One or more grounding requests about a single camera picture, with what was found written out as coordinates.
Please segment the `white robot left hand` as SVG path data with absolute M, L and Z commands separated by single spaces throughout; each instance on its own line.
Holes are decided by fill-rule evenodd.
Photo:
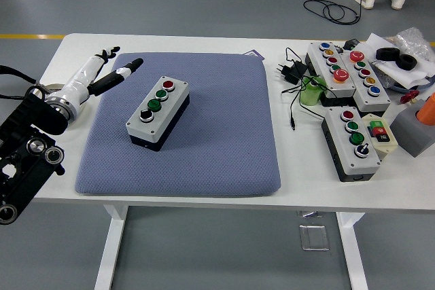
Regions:
M 45 102 L 60 111 L 67 121 L 76 120 L 81 105 L 91 95 L 98 96 L 112 89 L 143 64 L 143 59 L 137 58 L 100 80 L 96 80 L 103 66 L 108 63 L 109 59 L 114 58 L 119 50 L 120 47 L 115 46 L 103 49 L 91 56 L 59 91 L 47 95 Z

